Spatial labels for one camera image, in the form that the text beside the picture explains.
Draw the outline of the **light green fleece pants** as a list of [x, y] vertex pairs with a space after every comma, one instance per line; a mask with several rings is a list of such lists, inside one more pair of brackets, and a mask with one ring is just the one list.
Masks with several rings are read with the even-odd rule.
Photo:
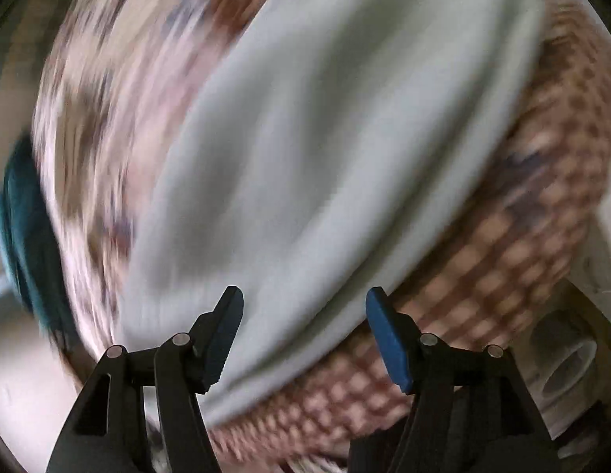
[[215, 427], [313, 366], [456, 218], [510, 127], [544, 0], [267, 0], [210, 75], [138, 220], [130, 349], [244, 295]]

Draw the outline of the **white plastic roll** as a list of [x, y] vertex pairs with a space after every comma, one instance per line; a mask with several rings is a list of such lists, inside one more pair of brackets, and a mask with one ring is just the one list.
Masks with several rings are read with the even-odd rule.
[[523, 378], [556, 439], [601, 398], [596, 359], [603, 347], [589, 322], [570, 309], [553, 310], [537, 321], [528, 345], [531, 369]]

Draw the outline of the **folded dark teal duvet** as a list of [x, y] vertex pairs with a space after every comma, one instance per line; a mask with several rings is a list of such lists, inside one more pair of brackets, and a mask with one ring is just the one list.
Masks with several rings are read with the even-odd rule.
[[30, 134], [15, 143], [0, 184], [0, 259], [14, 295], [42, 331], [63, 351], [81, 343]]

